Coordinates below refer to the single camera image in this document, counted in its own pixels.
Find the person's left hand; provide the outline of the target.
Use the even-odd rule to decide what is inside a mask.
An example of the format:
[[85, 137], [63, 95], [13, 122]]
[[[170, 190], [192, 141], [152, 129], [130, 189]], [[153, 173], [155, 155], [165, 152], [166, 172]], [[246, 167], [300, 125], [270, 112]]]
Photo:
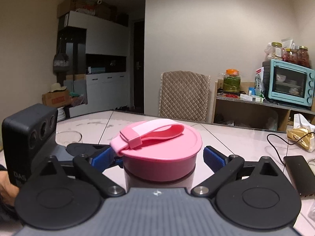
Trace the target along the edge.
[[0, 171], [1, 200], [9, 206], [14, 206], [15, 199], [19, 194], [19, 188], [10, 183], [7, 171]]

